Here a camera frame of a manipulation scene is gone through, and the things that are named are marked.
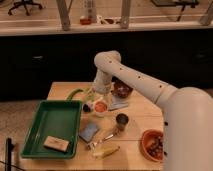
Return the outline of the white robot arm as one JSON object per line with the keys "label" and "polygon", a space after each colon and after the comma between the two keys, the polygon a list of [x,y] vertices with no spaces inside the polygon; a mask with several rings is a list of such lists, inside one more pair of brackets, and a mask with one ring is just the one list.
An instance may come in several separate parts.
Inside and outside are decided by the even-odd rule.
{"label": "white robot arm", "polygon": [[117,77],[157,105],[164,120],[163,171],[213,171],[213,97],[195,87],[176,88],[121,63],[117,51],[94,58],[93,89],[106,94]]}

